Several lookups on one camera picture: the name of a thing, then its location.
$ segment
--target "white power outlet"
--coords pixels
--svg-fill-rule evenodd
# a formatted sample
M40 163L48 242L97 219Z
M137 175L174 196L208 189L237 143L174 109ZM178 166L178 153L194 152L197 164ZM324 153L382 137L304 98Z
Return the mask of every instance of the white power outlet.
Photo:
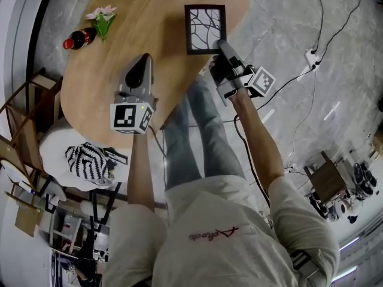
M318 57L316 54L311 53L312 50L313 50L313 48L310 48L309 50L307 50L305 53L305 57L306 57L308 65L309 65L309 69L311 69L312 66L315 65L314 71L317 71L319 68L319 65L316 65L315 63L318 61Z

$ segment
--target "striped fabric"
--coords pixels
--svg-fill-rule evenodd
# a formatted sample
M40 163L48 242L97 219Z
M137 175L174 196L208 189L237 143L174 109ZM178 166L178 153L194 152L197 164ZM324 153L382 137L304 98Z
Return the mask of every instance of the striped fabric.
M109 173L107 158L102 150L86 142L70 146L65 151L69 170L81 179L98 185L112 185L113 175Z

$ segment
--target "gray floor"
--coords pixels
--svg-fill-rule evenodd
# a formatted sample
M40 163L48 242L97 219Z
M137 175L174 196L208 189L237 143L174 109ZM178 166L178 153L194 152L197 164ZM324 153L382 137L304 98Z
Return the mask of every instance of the gray floor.
M62 41L75 29L87 1L51 0L38 40L36 69L45 66L53 76L63 74L68 55L62 48ZM325 15L319 52L358 4L358 0L323 2ZM248 63L263 66L276 77L276 90L304 70L304 52L315 43L320 19L319 0L251 0L248 15L230 35L229 41ZM382 118L376 108L383 89L382 39L383 7L376 0L362 0L344 32L330 45L318 71L291 83L260 110L261 118L268 117L265 126L276 140L285 166L294 163L302 172L304 165L316 161L321 150L326 150L333 158L351 148L357 149L361 157L367 154L369 133L374 133ZM205 78L222 118L231 120L235 115L232 107L223 106L209 73ZM256 99L254 103L258 107L264 101ZM226 123L225 128L246 171L248 183L253 184L260 197L260 209L264 209L265 203L255 187L242 141L232 123ZM200 136L196 128L191 128L190 132L193 151L202 170ZM150 152L156 200L162 201L163 161L154 142ZM311 186L306 176L298 173L288 176L302 193L309 191Z

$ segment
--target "round table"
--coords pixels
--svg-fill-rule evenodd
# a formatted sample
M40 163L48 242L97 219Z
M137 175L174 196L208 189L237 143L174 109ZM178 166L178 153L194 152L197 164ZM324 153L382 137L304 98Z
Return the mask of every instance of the round table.
M120 72L136 56L154 60L153 94L159 98L152 126L158 130L209 59L186 55L185 4L224 4L229 33L242 20L250 0L91 0L97 7L117 7L107 40L69 55L61 105L70 125L85 138L115 148L131 148L133 136L110 129L110 104ZM81 28L90 26L81 23Z

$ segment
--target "gray pants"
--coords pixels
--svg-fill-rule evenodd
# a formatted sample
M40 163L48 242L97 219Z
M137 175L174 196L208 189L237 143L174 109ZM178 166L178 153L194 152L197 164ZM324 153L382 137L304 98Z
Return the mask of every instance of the gray pants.
M200 75L187 92L187 98L202 137L205 177L236 175L245 178L238 158L227 142L211 93ZM186 97L166 121L164 134L168 149L166 190L202 178L189 141Z

